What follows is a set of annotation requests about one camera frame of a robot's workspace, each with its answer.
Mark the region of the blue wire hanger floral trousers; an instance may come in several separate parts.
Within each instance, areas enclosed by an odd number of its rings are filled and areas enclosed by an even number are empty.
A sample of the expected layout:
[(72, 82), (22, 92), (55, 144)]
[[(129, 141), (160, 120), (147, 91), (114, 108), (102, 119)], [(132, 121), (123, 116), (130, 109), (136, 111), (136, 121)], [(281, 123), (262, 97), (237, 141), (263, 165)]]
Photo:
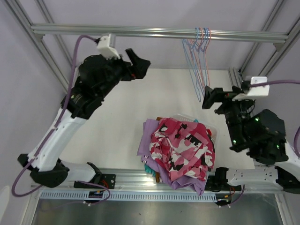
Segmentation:
[(190, 74), (190, 77), (191, 77), (191, 81), (192, 81), (192, 84), (193, 84), (193, 87), (194, 87), (194, 90), (195, 90), (195, 93), (196, 93), (196, 97), (199, 101), (199, 103), (202, 101), (202, 98), (203, 98), (203, 94), (198, 86), (198, 83), (197, 83), (197, 79), (196, 79), (196, 76), (195, 76), (195, 73), (193, 71), (193, 62), (192, 62), (192, 57), (191, 57), (191, 51), (190, 51), (190, 39), (182, 39), (182, 47), (183, 47), (183, 52), (184, 52), (184, 55), (185, 55), (185, 59), (186, 59), (186, 62), (187, 62), (187, 69), (189, 71), (189, 74)]

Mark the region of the pink floral trousers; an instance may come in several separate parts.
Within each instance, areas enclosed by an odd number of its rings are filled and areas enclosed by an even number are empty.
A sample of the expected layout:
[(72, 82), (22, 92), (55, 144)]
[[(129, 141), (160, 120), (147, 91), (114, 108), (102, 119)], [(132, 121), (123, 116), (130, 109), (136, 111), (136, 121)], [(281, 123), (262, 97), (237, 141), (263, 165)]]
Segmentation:
[(162, 118), (150, 137), (150, 156), (166, 169), (171, 181), (183, 176), (207, 180), (215, 149), (205, 125)]

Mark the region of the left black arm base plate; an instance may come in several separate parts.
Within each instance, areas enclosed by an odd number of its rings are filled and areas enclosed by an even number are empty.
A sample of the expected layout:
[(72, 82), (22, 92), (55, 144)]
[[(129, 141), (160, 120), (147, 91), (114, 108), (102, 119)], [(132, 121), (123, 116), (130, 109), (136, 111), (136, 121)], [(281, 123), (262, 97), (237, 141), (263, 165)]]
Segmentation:
[[(92, 178), (91, 181), (88, 181), (88, 183), (98, 184), (98, 185), (101, 185), (108, 189), (114, 189), (115, 180), (116, 180), (116, 174), (111, 174), (111, 173), (105, 174), (104, 173), (101, 175), (95, 175), (95, 177)], [(96, 188), (96, 186), (91, 185), (91, 184), (85, 184), (85, 183), (76, 181), (74, 183), (74, 188), (86, 188), (86, 189)]]

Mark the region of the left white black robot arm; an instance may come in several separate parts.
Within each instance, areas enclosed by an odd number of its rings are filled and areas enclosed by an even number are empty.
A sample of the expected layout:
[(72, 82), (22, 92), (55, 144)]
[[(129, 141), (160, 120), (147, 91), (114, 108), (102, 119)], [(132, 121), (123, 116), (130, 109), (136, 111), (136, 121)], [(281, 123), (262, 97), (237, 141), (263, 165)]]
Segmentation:
[(79, 66), (75, 85), (63, 98), (58, 115), (41, 142), (42, 147), (18, 157), (35, 183), (48, 188), (67, 181), (74, 182), (75, 188), (96, 188), (102, 184), (103, 175), (93, 163), (69, 163), (61, 160), (60, 155), (119, 82), (146, 76), (150, 61), (138, 57), (131, 48), (125, 52), (130, 61), (101, 53), (87, 57)]

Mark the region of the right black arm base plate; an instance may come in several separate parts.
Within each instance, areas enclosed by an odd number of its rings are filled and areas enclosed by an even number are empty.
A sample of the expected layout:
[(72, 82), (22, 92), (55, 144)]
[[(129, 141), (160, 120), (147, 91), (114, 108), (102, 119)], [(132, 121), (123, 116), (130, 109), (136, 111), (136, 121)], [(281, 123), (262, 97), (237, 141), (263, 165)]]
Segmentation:
[(205, 191), (211, 192), (229, 192), (229, 191), (241, 191), (242, 187), (232, 186), (228, 184), (228, 179), (219, 179), (217, 176), (209, 176), (205, 185)]

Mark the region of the blue wire hanger teal trousers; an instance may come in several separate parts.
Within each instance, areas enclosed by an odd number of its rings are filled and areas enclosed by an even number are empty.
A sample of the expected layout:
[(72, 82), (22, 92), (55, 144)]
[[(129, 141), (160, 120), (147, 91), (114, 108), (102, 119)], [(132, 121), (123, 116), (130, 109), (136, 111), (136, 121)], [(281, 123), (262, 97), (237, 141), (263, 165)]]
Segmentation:
[(209, 86), (210, 84), (210, 76), (208, 72), (208, 63), (206, 58), (207, 49), (210, 43), (210, 29), (209, 28), (200, 28), (200, 35), (202, 36), (202, 43), (201, 43), (201, 62), (202, 62), (202, 70), (203, 76), (205, 79), (205, 86)]

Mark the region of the blue wire hanger lilac trousers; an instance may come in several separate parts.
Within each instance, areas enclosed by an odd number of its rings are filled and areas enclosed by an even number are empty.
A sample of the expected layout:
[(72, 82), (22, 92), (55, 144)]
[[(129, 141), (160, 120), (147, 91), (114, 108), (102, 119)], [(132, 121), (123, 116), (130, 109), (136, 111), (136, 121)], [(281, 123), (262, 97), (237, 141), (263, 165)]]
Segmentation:
[(203, 29), (195, 28), (195, 39), (182, 40), (187, 69), (199, 102), (204, 98), (204, 88), (208, 81), (207, 75), (205, 74), (204, 52), (202, 51), (202, 46), (204, 44), (203, 38)]

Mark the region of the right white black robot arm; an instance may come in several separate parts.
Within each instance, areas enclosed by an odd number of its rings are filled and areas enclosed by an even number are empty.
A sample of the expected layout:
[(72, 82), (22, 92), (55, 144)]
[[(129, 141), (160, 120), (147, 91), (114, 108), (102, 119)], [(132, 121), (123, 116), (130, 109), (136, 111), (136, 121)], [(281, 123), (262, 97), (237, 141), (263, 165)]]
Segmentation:
[(249, 109), (255, 105), (250, 97), (244, 97), (241, 88), (232, 91), (222, 88), (204, 89), (203, 109), (214, 103), (220, 107), (214, 112), (224, 115), (231, 140), (230, 150), (246, 155), (263, 164), (260, 169), (230, 169), (219, 167), (209, 176), (206, 190), (225, 191), (237, 186), (271, 186), (284, 192), (300, 192), (300, 158), (285, 138), (285, 123), (268, 109), (252, 115)]

